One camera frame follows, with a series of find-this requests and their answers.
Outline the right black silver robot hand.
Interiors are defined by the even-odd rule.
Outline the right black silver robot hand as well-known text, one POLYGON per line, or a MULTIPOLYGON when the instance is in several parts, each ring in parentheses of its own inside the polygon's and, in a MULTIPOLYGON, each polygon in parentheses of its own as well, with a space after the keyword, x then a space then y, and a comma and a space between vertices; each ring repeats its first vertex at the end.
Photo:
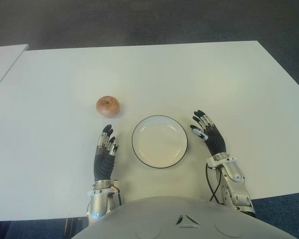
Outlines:
POLYGON ((207 114, 197 110, 192 118, 199 124, 190 125, 192 133, 205 142, 212 156, 227 152, 224 138, 207 114))

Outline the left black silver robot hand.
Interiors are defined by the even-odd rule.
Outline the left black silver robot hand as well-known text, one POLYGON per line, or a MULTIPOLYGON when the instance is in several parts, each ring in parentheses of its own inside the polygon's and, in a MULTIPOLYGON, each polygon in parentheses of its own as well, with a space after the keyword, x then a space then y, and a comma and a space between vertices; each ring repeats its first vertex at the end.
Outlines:
POLYGON ((99 136, 93 166, 95 182, 111 179, 119 148, 117 138, 112 136, 113 131, 112 125, 108 124, 99 136))

